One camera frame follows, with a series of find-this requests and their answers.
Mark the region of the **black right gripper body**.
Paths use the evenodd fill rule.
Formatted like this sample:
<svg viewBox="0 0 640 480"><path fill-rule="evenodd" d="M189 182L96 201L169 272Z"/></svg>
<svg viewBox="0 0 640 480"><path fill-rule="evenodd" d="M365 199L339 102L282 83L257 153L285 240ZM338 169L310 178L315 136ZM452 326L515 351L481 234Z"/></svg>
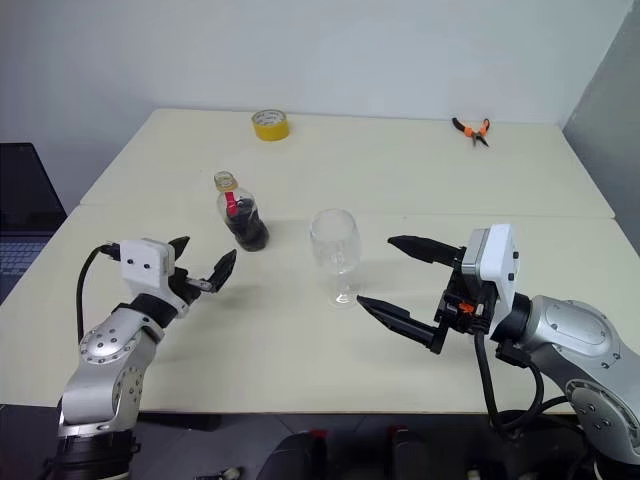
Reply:
<svg viewBox="0 0 640 480"><path fill-rule="evenodd" d="M494 282L464 275L461 266L454 264L434 316L437 334L446 335L453 329L462 334L488 335L497 300Z"/></svg>

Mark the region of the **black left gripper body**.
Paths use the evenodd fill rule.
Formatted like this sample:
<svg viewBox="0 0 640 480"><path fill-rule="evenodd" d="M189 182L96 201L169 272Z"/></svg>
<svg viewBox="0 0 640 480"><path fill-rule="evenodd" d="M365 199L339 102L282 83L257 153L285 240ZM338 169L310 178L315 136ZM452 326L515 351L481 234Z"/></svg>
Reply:
<svg viewBox="0 0 640 480"><path fill-rule="evenodd" d="M186 269L176 268L171 275L171 291L186 304L193 304L202 293L213 293L213 285L203 279L194 279Z"/></svg>

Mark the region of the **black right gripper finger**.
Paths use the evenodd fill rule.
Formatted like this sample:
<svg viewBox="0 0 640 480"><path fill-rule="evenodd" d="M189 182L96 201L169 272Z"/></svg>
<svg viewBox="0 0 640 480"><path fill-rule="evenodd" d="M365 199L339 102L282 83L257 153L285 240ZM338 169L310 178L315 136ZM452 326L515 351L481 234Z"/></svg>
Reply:
<svg viewBox="0 0 640 480"><path fill-rule="evenodd" d="M357 302L378 322L392 332L415 341L434 354L440 354L446 339L446 325L430 326L410 316L408 310L388 302L358 295Z"/></svg>
<svg viewBox="0 0 640 480"><path fill-rule="evenodd" d="M393 236L388 238L387 242L414 259L430 264L439 263L450 268L460 268L466 253L465 247L454 247L430 238L412 235Z"/></svg>

